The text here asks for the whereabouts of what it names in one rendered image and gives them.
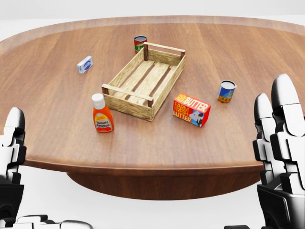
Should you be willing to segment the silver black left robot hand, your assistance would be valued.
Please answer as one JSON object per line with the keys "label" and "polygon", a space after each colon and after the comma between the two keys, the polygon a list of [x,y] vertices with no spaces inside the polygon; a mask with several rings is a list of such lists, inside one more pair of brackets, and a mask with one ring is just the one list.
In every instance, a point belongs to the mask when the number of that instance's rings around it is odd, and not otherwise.
{"label": "silver black left robot hand", "polygon": [[13,107],[0,135],[0,229],[94,229],[79,220],[55,222],[45,214],[17,217],[24,191],[18,172],[26,156],[24,138],[24,113]]}

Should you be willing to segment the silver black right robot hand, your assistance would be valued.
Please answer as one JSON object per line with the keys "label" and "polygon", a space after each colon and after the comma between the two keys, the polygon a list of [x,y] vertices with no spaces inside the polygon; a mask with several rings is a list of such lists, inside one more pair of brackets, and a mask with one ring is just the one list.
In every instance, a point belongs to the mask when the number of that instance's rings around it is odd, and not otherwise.
{"label": "silver black right robot hand", "polygon": [[287,74],[274,80],[271,98],[256,97],[254,119],[254,155],[264,165],[257,186],[261,229],[305,229],[305,116]]}

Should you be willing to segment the red butter box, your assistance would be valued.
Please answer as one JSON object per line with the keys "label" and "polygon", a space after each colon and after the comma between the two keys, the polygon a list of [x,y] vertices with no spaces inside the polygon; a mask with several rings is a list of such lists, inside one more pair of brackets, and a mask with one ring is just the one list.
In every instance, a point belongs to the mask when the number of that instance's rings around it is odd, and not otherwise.
{"label": "red butter box", "polygon": [[198,127],[205,125],[210,109],[210,104],[184,93],[173,101],[173,115]]}

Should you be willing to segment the wooden slat tray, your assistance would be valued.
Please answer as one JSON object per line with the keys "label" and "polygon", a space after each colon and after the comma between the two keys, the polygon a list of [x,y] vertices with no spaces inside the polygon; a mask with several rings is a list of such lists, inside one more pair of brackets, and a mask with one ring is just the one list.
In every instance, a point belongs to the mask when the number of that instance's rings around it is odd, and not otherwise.
{"label": "wooden slat tray", "polygon": [[145,42],[102,93],[110,109],[153,121],[184,70],[184,49]]}

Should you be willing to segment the blue yellow tin can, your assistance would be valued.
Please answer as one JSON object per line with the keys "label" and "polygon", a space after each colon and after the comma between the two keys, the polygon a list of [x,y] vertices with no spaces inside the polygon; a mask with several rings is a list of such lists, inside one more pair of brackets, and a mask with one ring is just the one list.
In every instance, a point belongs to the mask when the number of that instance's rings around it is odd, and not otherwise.
{"label": "blue yellow tin can", "polygon": [[233,81],[223,80],[220,84],[217,100],[221,103],[229,103],[236,88],[237,85]]}

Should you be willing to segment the orange tomato ketchup bottle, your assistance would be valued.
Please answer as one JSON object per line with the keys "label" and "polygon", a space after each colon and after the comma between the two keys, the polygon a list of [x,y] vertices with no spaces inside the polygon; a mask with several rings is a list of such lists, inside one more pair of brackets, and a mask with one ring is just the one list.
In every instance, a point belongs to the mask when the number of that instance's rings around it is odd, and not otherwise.
{"label": "orange tomato ketchup bottle", "polygon": [[93,102],[93,121],[97,132],[108,133],[114,130],[112,114],[105,103],[103,94],[94,94]]}

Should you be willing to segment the blue white small box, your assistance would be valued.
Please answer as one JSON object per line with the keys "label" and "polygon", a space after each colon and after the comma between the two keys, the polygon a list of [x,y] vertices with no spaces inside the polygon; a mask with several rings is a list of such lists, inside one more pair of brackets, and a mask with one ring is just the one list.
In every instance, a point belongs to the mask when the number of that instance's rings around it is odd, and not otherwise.
{"label": "blue white small box", "polygon": [[86,58],[84,58],[82,61],[80,61],[77,64],[77,69],[78,72],[83,74],[85,73],[88,69],[90,69],[93,66],[93,60],[91,56],[87,56]]}

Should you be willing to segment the red green tin can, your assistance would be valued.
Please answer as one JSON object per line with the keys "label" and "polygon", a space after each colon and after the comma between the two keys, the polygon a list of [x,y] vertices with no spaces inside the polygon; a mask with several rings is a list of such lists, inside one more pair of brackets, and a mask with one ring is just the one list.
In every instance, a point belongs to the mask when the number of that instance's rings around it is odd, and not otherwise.
{"label": "red green tin can", "polygon": [[134,37],[135,54],[137,54],[143,48],[145,42],[147,42],[147,37],[144,35]]}

